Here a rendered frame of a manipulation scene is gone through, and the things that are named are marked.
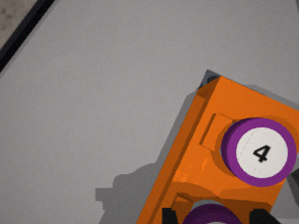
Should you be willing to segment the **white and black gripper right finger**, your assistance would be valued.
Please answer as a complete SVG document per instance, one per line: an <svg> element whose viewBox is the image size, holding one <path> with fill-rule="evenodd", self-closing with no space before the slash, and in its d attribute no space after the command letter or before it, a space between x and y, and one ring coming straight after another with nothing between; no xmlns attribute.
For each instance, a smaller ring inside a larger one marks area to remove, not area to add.
<svg viewBox="0 0 299 224"><path fill-rule="evenodd" d="M265 209L254 208L249 213L249 224L281 224Z"/></svg>

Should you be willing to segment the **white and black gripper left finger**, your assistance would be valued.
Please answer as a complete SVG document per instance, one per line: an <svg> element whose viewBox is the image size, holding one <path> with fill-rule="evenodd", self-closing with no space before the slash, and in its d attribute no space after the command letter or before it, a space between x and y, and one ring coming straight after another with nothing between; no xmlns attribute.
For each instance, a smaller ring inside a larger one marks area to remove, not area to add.
<svg viewBox="0 0 299 224"><path fill-rule="evenodd" d="M178 224L175 210L171 210L171 208L162 208L161 224Z"/></svg>

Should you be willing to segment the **dark grey metal bracket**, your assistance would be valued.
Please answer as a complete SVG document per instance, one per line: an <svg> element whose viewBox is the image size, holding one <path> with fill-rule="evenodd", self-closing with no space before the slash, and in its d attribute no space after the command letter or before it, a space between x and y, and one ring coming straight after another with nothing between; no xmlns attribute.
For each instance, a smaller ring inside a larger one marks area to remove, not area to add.
<svg viewBox="0 0 299 224"><path fill-rule="evenodd" d="M207 84L207 80L211 76L218 76L218 77L220 77L221 75L219 75L219 74L217 74L217 73L215 73L215 72L213 72L211 70L207 70L206 73L205 73L205 75L204 75L204 78L203 78L203 80L202 80L202 82L201 82L201 84L199 86L199 89Z"/></svg>

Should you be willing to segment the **black table edge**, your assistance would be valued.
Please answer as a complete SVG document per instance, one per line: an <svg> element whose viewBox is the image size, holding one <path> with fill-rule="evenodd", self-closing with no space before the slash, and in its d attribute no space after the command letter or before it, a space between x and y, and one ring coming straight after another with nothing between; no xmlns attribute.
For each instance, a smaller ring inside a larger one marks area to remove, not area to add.
<svg viewBox="0 0 299 224"><path fill-rule="evenodd" d="M0 73L55 0L37 0L0 50Z"/></svg>

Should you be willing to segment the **purple screw cap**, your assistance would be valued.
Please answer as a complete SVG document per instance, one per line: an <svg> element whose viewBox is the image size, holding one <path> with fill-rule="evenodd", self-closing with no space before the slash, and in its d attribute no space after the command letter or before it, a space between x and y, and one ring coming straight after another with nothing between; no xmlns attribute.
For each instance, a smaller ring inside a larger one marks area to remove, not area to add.
<svg viewBox="0 0 299 224"><path fill-rule="evenodd" d="M248 117L235 122L221 141L221 157L232 174L256 187L284 180L297 157L295 140L278 121Z"/></svg>
<svg viewBox="0 0 299 224"><path fill-rule="evenodd" d="M238 217L225 206L208 203L192 209L182 224L242 224Z"/></svg>

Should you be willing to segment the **orange test tube rack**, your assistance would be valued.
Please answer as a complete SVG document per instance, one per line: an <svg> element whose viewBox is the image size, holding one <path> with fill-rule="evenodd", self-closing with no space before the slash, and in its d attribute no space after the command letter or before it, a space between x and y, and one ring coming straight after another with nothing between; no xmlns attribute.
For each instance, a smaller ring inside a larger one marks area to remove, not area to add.
<svg viewBox="0 0 299 224"><path fill-rule="evenodd" d="M223 76L198 89L136 224L161 224L161 209L175 210L182 224L194 202L215 200L249 224L254 208L270 213L285 179L249 185L224 164L219 149L232 123L248 117L278 121L299 151L299 111Z"/></svg>

